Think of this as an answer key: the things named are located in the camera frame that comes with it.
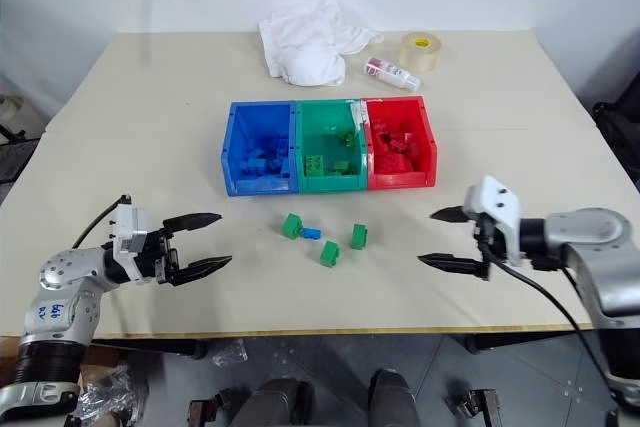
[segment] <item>small plastic bottle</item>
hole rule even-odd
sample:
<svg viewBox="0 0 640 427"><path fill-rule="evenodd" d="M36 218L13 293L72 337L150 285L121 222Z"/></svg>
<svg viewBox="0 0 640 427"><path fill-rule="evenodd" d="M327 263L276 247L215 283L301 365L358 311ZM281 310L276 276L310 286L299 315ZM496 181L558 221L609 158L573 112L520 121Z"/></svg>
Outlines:
<svg viewBox="0 0 640 427"><path fill-rule="evenodd" d="M411 75L410 72L393 65L391 62L376 59L375 57L369 57L364 66L364 72L382 82L401 89L409 89L415 92L420 87L420 79Z"/></svg>

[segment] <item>beige tabletop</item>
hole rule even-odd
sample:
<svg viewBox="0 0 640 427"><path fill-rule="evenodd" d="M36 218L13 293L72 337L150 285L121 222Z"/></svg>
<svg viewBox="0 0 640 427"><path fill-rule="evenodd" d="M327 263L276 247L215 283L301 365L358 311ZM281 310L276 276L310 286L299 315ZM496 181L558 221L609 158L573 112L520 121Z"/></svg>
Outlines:
<svg viewBox="0 0 640 427"><path fill-rule="evenodd" d="M438 36L442 58L418 92L438 144L434 188L230 198L219 154L232 101L403 95L362 73L368 55L394 60L401 35L348 57L342 86L318 88L270 78L256 33L118 35L0 207L0 335L22 333L42 263L122 193L154 227L183 213L222 214L174 245L183 266L233 261L181 287L128 284L105 295L100 337L568 329L498 269L483 282L420 263L429 252L477 255L470 224L429 214L460 204L484 174L515 191L527 217L601 206L637 231L640 196L532 32ZM290 212L342 246L334 269L318 263L323 242L280 234ZM355 222L369 229L363 251L348 247ZM104 243L105 224L83 246ZM523 271L588 323L562 275Z"/></svg>

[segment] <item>packing tape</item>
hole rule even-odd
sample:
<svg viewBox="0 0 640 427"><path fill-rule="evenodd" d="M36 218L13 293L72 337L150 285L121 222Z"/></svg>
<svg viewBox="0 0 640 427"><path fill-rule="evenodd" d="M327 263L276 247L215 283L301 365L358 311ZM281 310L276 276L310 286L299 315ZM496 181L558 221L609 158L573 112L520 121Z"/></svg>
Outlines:
<svg viewBox="0 0 640 427"><path fill-rule="evenodd" d="M442 50L442 42L427 32L411 32L402 38L398 64L413 74L433 70Z"/></svg>

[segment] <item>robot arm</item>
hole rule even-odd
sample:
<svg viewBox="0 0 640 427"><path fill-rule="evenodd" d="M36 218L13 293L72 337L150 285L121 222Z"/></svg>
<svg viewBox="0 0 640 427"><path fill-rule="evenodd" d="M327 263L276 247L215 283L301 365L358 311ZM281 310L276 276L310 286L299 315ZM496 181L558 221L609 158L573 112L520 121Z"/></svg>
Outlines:
<svg viewBox="0 0 640 427"><path fill-rule="evenodd" d="M149 232L144 212L128 197L114 208L111 242L66 250L40 269L40 288L26 313L16 368L9 385L0 390L0 423L75 409L80 363L98 325L103 293L131 280L154 277L158 283L181 285L206 277L231 260L231 256L203 259L180 269L177 251L169 243L175 232L205 227L219 220L218 214L168 219L163 228Z"/></svg>
<svg viewBox="0 0 640 427"><path fill-rule="evenodd" d="M573 271L576 291L607 358L606 380L622 409L619 422L638 422L640 251L631 240L628 220L598 208L552 214L546 219L520 219L517 196L492 177L469 189L464 206L443 209L432 217L474 221L474 237L483 253L482 261L450 254L419 257L440 270L488 280L489 266L496 257L517 267L524 256L536 270Z"/></svg>

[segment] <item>blue bin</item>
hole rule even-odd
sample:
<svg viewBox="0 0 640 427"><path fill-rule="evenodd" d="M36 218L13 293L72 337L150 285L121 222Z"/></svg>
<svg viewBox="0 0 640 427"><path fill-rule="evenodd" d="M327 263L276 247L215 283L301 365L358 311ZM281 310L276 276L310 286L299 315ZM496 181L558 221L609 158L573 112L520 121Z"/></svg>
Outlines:
<svg viewBox="0 0 640 427"><path fill-rule="evenodd" d="M221 158L229 195L298 192L295 107L294 101L231 104Z"/></svg>

